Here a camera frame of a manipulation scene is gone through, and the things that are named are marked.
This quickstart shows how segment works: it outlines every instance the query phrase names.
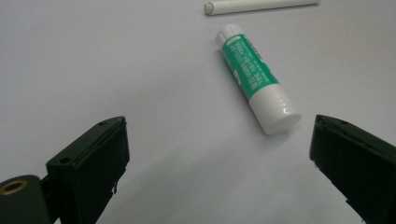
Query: white cap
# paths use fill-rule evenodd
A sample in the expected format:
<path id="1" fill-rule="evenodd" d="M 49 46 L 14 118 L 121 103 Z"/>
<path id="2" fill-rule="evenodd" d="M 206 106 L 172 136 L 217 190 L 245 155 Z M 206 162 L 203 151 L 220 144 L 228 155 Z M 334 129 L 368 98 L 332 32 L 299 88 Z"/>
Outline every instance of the white cap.
<path id="1" fill-rule="evenodd" d="M 242 33 L 238 25 L 226 25 L 216 36 L 216 43 L 222 49 L 230 37 Z M 251 96 L 249 104 L 265 133 L 269 135 L 285 132 L 301 119 L 301 114 L 279 84 L 261 88 Z"/>

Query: glue stick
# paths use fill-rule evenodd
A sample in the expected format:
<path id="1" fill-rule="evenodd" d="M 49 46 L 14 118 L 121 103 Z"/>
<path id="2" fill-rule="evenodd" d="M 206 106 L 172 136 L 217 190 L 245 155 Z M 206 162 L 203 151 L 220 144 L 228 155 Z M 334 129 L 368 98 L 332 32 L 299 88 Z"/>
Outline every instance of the glue stick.
<path id="1" fill-rule="evenodd" d="M 238 25 L 226 25 L 216 42 L 266 134 L 285 132 L 300 120 L 288 94 Z"/>

